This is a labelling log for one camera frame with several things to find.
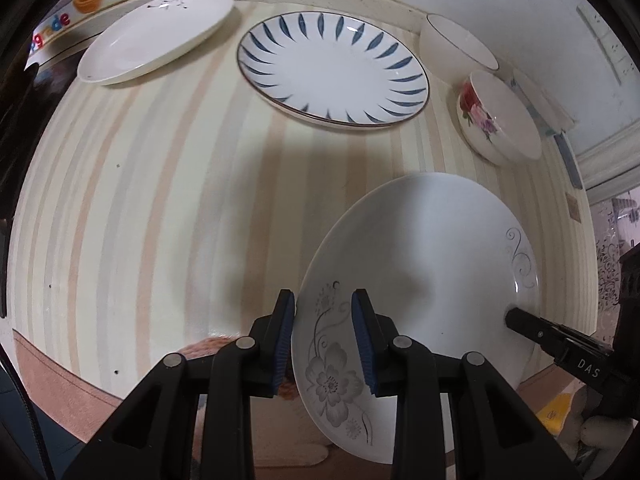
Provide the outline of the striped table mat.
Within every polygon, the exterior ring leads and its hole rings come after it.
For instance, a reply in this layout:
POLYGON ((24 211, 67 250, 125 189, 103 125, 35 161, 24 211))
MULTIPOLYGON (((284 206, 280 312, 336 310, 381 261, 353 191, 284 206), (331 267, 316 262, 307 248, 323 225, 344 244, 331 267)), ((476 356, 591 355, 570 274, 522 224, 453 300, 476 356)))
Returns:
MULTIPOLYGON (((470 179, 518 219, 532 245, 534 313, 591 334, 596 246, 587 196, 555 142, 498 167, 466 142, 462 84, 434 76, 420 35, 386 30, 423 64, 430 97, 390 128, 333 129, 268 103, 242 75, 244 34, 297 11, 241 2, 177 61, 99 86, 76 78, 44 130, 11 234, 8 301, 21 378, 38 408, 90 440, 164 356, 211 354, 245 335, 363 196, 439 172, 470 179)), ((252 403, 264 467, 313 465, 332 443, 295 375, 252 403)))

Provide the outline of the white oval plate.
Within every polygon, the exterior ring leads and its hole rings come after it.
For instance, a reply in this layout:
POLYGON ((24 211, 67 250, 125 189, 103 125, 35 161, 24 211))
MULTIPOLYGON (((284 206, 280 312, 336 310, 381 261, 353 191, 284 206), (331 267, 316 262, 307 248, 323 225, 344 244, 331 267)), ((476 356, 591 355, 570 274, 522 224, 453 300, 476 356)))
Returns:
POLYGON ((152 0, 104 29, 85 50, 77 77, 87 84, 119 84, 170 63, 222 25, 234 0, 152 0))

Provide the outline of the blue leaf pattern plate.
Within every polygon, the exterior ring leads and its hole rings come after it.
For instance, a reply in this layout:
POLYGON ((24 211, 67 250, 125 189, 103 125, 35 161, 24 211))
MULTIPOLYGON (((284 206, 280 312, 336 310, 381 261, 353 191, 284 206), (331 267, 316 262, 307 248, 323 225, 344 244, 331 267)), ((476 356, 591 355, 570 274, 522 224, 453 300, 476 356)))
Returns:
POLYGON ((236 59, 268 103, 333 129, 390 128, 422 112, 430 97, 423 64, 400 39, 341 13, 267 18, 244 34, 236 59))

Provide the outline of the red rose pattern bowl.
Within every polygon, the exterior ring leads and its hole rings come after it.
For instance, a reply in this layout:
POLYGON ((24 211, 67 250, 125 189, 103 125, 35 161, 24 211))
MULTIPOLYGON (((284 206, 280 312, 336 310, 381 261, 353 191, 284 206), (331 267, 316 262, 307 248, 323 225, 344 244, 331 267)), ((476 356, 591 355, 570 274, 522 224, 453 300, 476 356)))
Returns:
POLYGON ((516 94, 493 74, 476 70, 460 88, 456 111, 466 142, 498 167, 541 158, 533 118, 516 94))

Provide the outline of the white black-rimmed bowl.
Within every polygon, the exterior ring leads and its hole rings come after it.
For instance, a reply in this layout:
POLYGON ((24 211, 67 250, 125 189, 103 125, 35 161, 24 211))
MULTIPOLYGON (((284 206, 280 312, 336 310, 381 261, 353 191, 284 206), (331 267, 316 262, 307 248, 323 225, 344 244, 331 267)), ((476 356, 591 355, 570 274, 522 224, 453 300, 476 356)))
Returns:
POLYGON ((419 55, 437 78, 457 87, 476 70, 495 73, 495 55, 472 32, 439 14, 426 14, 421 26, 419 55))

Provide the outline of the white wall socket strip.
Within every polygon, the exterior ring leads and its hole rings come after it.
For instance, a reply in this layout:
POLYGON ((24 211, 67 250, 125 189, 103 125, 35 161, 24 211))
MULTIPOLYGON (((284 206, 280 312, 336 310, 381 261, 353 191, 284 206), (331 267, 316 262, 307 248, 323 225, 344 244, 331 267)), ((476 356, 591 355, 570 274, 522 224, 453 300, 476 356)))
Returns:
POLYGON ((602 51, 606 62, 611 66, 619 84, 625 78, 626 50, 604 18, 588 4, 578 4, 578 14, 589 28, 602 51))

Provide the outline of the white grey-flower plate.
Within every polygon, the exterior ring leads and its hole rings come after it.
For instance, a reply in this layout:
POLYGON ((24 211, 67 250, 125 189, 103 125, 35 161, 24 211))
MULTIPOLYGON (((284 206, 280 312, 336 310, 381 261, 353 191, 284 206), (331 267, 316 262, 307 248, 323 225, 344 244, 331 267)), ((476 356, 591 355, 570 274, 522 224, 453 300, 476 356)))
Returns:
POLYGON ((538 312, 536 261, 518 219, 484 186, 439 172, 381 185, 330 229, 303 280, 292 333, 303 404, 332 443, 387 464, 396 402, 363 379, 350 315, 360 288, 431 352, 476 351, 511 386, 521 382, 533 346, 504 317, 510 307, 538 312))

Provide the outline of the blue smartphone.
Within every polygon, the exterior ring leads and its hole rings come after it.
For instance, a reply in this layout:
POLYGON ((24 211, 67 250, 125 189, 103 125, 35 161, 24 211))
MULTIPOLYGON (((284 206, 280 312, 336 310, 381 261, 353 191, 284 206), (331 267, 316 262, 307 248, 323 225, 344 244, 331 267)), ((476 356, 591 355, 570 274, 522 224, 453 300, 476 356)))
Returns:
POLYGON ((565 134, 562 132, 555 133, 553 139, 555 140, 556 147, 558 148, 561 155, 566 173, 568 175, 568 178, 570 179, 572 187, 576 188, 576 190, 582 190, 584 188, 582 177, 580 176, 576 159, 565 134))

